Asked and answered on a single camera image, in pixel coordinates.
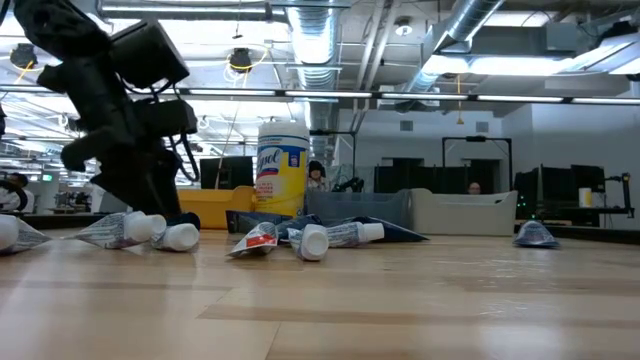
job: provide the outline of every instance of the yellow bin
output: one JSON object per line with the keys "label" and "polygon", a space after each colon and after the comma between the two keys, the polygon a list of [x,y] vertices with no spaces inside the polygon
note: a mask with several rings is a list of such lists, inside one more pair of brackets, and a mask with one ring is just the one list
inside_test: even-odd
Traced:
{"label": "yellow bin", "polygon": [[234,190],[178,190],[180,206],[184,212],[200,217],[203,229],[226,229],[227,210],[253,211],[251,186],[238,186]]}

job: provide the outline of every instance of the white lid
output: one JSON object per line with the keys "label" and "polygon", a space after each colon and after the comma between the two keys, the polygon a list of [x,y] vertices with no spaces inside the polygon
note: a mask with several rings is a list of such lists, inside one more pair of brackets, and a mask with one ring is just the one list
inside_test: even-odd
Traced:
{"label": "white lid", "polygon": [[364,237],[367,241],[384,238],[384,226],[382,224],[363,224]]}
{"label": "white lid", "polygon": [[15,216],[0,215],[0,250],[18,241],[18,219]]}
{"label": "white lid", "polygon": [[167,221],[160,215],[133,213],[128,216],[125,233],[136,242],[149,241],[151,237],[162,234],[167,229]]}
{"label": "white lid", "polygon": [[320,260],[329,250],[329,237],[324,226],[309,224],[304,228],[300,253],[307,260]]}
{"label": "white lid", "polygon": [[165,246],[175,251],[186,251],[194,247],[200,239],[200,232],[193,224],[171,226],[164,233]]}

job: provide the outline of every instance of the yellow label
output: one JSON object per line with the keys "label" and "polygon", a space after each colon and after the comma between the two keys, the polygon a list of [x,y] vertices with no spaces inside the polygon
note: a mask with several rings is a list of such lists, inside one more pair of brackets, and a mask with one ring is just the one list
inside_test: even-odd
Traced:
{"label": "yellow label", "polygon": [[256,211],[302,215],[309,140],[270,135],[258,141]]}

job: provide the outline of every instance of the desk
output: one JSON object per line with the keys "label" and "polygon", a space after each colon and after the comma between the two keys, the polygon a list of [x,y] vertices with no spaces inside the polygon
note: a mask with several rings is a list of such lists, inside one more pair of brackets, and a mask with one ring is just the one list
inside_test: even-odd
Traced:
{"label": "desk", "polygon": [[[66,231],[54,231],[62,235]],[[640,247],[433,237],[229,260],[51,241],[0,258],[2,360],[638,359]]]}

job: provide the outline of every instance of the gray bin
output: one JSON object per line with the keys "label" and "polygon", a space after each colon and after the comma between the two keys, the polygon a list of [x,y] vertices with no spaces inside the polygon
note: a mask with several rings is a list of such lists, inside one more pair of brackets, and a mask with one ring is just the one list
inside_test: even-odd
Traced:
{"label": "gray bin", "polygon": [[409,190],[396,194],[307,191],[307,213],[330,225],[348,217],[370,216],[411,228]]}

